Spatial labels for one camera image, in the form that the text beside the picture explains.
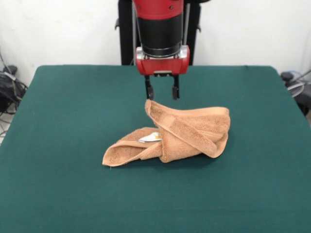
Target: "towel label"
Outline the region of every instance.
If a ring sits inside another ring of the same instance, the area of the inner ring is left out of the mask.
[[[148,136],[142,137],[141,139],[138,140],[138,142],[156,142],[156,141],[161,141],[161,135],[158,132],[152,133]]]

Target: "towel fold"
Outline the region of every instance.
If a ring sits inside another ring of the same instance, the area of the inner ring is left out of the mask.
[[[156,157],[168,163],[201,153],[211,158],[223,153],[230,128],[227,108],[176,110],[147,100],[145,110],[157,128],[138,129],[119,140],[104,154],[103,165],[121,166]],[[154,132],[160,134],[161,141],[138,141]]]

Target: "green cloth surface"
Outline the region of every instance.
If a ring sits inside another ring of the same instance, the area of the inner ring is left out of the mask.
[[[153,126],[135,67],[40,67],[0,147],[0,233],[311,232],[311,130],[271,67],[190,67],[151,79],[171,108],[223,106],[224,153],[102,166]]]

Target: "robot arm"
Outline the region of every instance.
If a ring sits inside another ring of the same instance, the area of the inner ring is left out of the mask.
[[[141,47],[136,65],[145,76],[147,98],[153,99],[150,76],[173,76],[173,98],[179,98],[179,74],[189,66],[190,52],[183,45],[184,0],[133,0]]]

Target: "white wall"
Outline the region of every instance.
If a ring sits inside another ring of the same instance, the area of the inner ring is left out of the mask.
[[[0,0],[3,56],[26,83],[44,64],[120,64],[117,2]],[[212,0],[202,7],[195,64],[311,68],[310,0]]]

